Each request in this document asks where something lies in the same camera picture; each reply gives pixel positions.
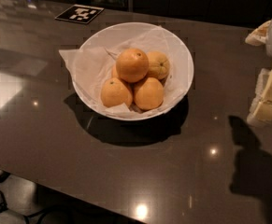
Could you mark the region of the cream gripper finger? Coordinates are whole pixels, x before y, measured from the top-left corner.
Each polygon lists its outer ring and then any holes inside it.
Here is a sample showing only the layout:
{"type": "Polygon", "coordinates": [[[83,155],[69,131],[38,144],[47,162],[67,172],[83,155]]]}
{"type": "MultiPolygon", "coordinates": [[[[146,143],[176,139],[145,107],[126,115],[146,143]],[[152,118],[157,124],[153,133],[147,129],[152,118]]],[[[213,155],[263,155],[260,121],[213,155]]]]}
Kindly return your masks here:
{"type": "Polygon", "coordinates": [[[262,46],[265,44],[268,27],[271,21],[266,21],[254,29],[245,38],[245,42],[252,46],[262,46]]]}
{"type": "Polygon", "coordinates": [[[263,68],[257,78],[247,122],[254,127],[264,127],[272,122],[272,69],[263,68]]]}

